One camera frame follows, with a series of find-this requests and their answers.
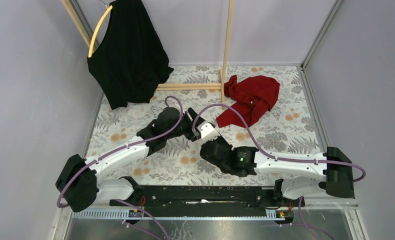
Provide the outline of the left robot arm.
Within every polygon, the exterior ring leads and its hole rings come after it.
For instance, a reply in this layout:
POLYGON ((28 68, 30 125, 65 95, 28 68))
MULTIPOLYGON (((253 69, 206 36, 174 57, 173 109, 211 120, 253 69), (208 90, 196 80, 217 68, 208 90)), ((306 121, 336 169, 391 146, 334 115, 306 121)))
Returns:
POLYGON ((181 113, 166 107, 145 128, 120 146, 99 155, 82 158, 71 156, 65 163, 55 187, 60 192, 57 205, 81 212, 98 202, 120 199, 136 205, 141 193, 126 178, 107 180, 106 177, 120 167, 144 159, 166 147, 168 140, 185 137, 194 142, 193 120, 197 113, 190 107, 181 113))

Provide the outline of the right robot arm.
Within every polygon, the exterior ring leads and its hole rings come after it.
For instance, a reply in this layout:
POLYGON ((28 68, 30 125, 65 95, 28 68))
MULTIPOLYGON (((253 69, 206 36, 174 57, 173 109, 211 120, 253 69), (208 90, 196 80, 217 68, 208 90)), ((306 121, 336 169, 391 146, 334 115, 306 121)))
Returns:
POLYGON ((199 154, 222 173, 237 177, 293 175, 292 179, 275 181, 272 199, 279 206, 322 192, 344 199, 355 196, 352 162, 337 147, 328 147, 326 152, 315 154, 264 154, 256 147, 233 147, 218 136, 204 142, 199 154))

